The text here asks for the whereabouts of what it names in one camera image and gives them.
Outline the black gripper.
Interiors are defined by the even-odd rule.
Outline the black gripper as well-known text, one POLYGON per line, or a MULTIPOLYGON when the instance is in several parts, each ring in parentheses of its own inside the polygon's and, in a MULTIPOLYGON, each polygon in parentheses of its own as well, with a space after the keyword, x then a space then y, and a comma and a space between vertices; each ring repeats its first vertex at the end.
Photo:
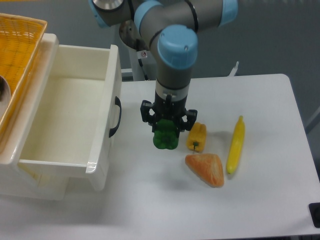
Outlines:
POLYGON ((181 132, 192 129, 198 116, 197 110, 185 109, 186 101, 187 97, 174 101, 171 95, 163 99, 155 93, 154 103, 148 100, 143 100, 141 103, 140 113, 142 121, 151 126, 153 133, 156 130, 157 122, 160 120, 172 121, 176 127, 176 137, 179 138, 181 132))

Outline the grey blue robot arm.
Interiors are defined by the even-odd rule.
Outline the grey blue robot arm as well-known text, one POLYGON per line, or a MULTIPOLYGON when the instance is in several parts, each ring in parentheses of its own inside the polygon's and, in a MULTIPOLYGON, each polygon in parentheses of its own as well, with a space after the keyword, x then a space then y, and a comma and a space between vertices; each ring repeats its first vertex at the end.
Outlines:
POLYGON ((101 26, 133 21, 155 59, 155 99, 142 102, 142 120, 153 132, 161 120, 173 123, 176 136, 189 131, 198 114, 185 107, 198 56, 197 34, 232 22, 238 14, 238 2, 184 0, 165 6, 157 0, 91 0, 89 5, 101 26))

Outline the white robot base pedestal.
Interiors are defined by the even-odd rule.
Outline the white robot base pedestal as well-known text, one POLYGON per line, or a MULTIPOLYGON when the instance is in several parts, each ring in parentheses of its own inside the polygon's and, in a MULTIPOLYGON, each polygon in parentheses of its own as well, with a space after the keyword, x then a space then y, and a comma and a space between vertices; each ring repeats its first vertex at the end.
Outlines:
POLYGON ((157 73, 156 61, 148 45, 140 36, 132 20, 119 26, 119 37, 129 53, 130 65, 134 81, 155 81, 157 73))

